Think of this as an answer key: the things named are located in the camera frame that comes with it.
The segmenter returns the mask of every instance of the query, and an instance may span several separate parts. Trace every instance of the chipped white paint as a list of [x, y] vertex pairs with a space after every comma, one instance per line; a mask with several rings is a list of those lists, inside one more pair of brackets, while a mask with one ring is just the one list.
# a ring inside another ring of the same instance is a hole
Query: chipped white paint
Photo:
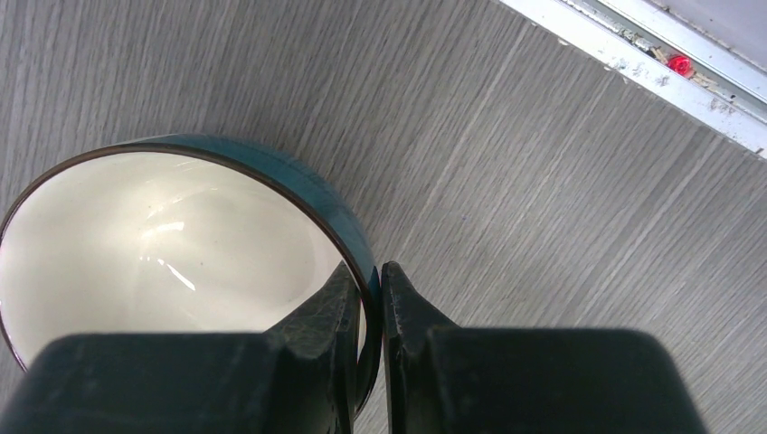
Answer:
[[558, 0], [501, 0], [558, 38], [722, 133], [746, 149], [764, 152], [767, 125], [665, 65]]

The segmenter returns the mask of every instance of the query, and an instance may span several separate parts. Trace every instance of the bowl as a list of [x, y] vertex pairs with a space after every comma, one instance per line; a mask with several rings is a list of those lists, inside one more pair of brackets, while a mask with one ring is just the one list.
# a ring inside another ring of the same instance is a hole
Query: bowl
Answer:
[[359, 222], [298, 160], [255, 143], [172, 135], [76, 156], [0, 227], [0, 324], [25, 369], [78, 333], [259, 332], [340, 262], [363, 304], [357, 408], [380, 355], [379, 278]]

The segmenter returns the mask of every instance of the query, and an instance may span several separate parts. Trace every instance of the gray wood surface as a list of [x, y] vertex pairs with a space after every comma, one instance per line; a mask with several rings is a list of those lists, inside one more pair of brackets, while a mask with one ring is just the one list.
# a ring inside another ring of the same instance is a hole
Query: gray wood surface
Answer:
[[171, 132], [303, 159], [459, 324], [651, 332], [712, 431], [767, 431], [767, 165], [504, 6], [0, 0], [0, 208]]

